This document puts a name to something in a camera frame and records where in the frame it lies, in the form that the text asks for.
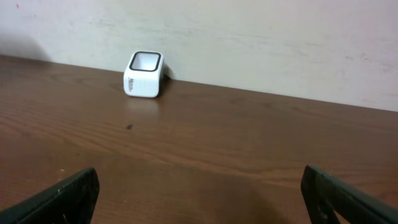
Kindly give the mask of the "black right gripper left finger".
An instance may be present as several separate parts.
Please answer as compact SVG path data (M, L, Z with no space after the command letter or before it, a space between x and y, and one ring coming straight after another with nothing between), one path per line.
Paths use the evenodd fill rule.
M90 223L100 191L92 167L1 211L1 223Z

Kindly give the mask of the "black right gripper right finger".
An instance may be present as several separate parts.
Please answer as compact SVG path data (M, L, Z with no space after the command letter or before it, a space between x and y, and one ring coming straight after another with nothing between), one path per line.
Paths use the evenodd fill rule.
M301 192L312 223L397 223L397 209L340 181L315 166L306 166Z

